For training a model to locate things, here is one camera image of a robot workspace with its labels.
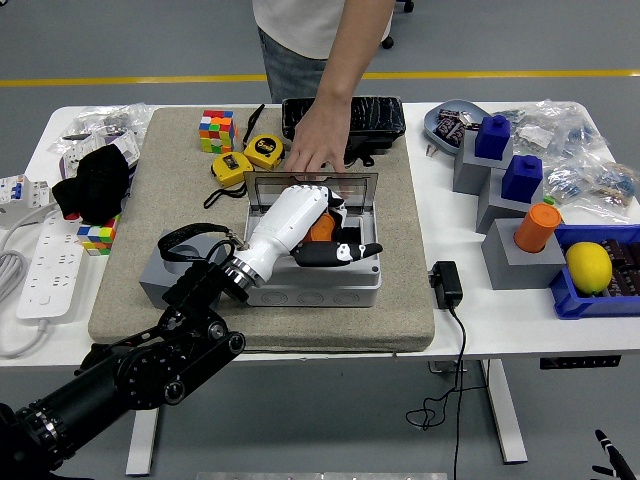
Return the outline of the person's left hand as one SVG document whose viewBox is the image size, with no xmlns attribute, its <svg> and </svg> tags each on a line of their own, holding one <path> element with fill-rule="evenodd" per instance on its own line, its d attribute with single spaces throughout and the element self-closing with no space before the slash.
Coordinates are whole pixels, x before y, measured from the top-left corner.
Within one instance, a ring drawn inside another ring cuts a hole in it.
<svg viewBox="0 0 640 480">
<path fill-rule="evenodd" d="M 316 98 L 295 128 L 285 170 L 319 172 L 330 166 L 334 172 L 344 173 L 350 120 L 350 98 Z"/>
</svg>

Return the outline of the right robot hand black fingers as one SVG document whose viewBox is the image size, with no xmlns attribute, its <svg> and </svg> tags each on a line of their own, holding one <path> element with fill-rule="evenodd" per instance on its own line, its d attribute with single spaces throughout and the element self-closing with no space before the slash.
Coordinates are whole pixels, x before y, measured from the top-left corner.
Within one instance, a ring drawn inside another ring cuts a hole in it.
<svg viewBox="0 0 640 480">
<path fill-rule="evenodd" d="M 596 429 L 594 434 L 605 452 L 611 467 L 608 468 L 593 465 L 592 470 L 595 473 L 607 475 L 614 479 L 636 480 L 635 473 L 632 471 L 631 467 L 628 465 L 619 450 L 613 445 L 609 437 L 600 429 Z"/>
</svg>

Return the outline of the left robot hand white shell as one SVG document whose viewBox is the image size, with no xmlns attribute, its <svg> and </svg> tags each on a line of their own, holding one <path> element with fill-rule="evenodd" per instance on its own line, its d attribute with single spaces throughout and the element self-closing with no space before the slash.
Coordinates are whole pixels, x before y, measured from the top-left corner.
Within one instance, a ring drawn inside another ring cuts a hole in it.
<svg viewBox="0 0 640 480">
<path fill-rule="evenodd" d="M 243 288 L 270 280 L 277 260 L 291 256 L 300 267 L 342 267 L 383 251 L 378 243 L 337 240 L 346 220 L 345 202 L 325 186 L 283 190 L 254 228 L 247 246 L 233 254 L 225 272 Z"/>
</svg>

